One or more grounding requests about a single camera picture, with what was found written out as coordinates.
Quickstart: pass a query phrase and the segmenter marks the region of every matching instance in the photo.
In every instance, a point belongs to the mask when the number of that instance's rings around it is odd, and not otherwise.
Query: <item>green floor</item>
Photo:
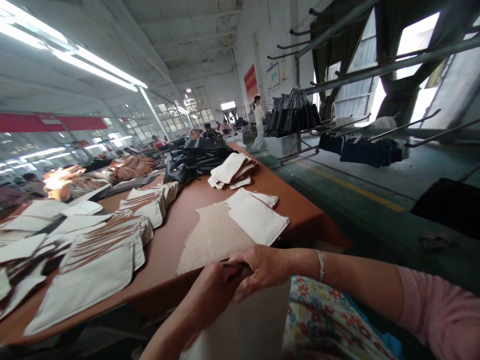
[[[286,161],[284,166],[267,151],[254,156],[332,218],[354,243],[347,254],[438,275],[480,294],[480,283],[475,276],[480,272],[477,260],[480,241],[460,236],[456,238],[460,247],[449,248],[442,254],[428,252],[419,246],[419,237],[425,234],[448,237],[452,231],[410,214],[414,199],[395,193],[384,184],[374,184],[321,164],[321,154],[307,152]],[[398,181],[407,181],[405,177],[400,176]],[[405,359],[434,359],[408,332],[360,307],[379,330],[402,341]]]

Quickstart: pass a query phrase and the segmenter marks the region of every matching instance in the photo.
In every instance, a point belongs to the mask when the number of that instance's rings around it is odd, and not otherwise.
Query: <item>curtain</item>
[[[440,12],[429,47],[461,41],[478,16],[480,2],[476,0],[383,0],[375,6],[377,62],[395,62],[402,31],[422,19]],[[444,61],[423,63],[412,76],[396,78],[391,72],[380,76],[386,96],[377,117],[394,116],[397,126],[410,122],[420,91],[420,84]]]
[[[310,25],[313,30],[311,40],[317,38],[326,29],[335,24],[343,16],[345,16],[353,7],[358,5],[359,1],[352,0],[335,0],[332,2],[317,19]],[[327,81],[328,68],[330,65],[340,64],[340,74],[346,74],[352,63],[357,47],[362,39],[362,33],[369,19],[371,10],[366,11],[354,22],[350,23],[330,40],[320,44],[313,49],[313,66],[317,84]],[[332,89],[331,94],[327,96],[325,91],[321,91],[320,95],[320,117],[322,120],[330,119],[333,115],[333,104],[337,99],[340,87]]]

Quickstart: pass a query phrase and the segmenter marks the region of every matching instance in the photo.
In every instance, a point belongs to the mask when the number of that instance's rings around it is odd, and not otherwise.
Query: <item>ceiling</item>
[[[176,82],[170,70],[225,72],[242,0],[8,0],[67,38],[141,79],[152,90]],[[109,99],[123,87],[0,34],[0,107],[15,110],[47,95]],[[38,111],[37,108],[22,110]]]

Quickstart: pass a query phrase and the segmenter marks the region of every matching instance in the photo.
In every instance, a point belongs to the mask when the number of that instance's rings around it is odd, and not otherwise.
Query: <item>red banner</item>
[[[243,77],[245,80],[246,97],[249,102],[254,101],[254,97],[259,94],[259,87],[257,86],[257,76],[255,75],[255,65],[252,65]]]
[[[69,131],[108,129],[101,117],[0,112],[0,133],[63,132],[65,128]]]

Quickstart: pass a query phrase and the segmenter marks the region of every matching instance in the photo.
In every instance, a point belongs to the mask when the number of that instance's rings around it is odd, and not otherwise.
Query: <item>brown table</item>
[[[249,155],[235,143],[230,146]],[[0,322],[0,344],[32,345],[61,334],[126,303],[129,303],[138,313],[152,320],[178,305],[200,273],[200,270],[195,270],[176,276],[185,239],[200,219],[195,209],[224,201],[234,192],[230,189],[220,191],[210,187],[207,178],[207,176],[202,176],[183,188],[169,208],[164,225],[155,230],[153,240],[145,248],[146,265],[134,275],[129,286],[47,330],[24,337],[24,329],[37,313],[49,284],[57,273],[55,271],[47,278],[39,291]],[[351,241],[323,211],[264,165],[259,164],[259,169],[253,173],[252,178],[254,184],[246,186],[246,189],[278,196],[279,201],[275,210],[280,215],[290,218],[290,224],[281,234],[280,241],[306,243],[312,240],[322,240],[340,248],[352,246]],[[163,176],[159,176],[145,187],[157,185],[162,180]],[[118,209],[120,200],[126,199],[127,195],[128,191],[125,191],[99,203],[106,211],[114,212]]]

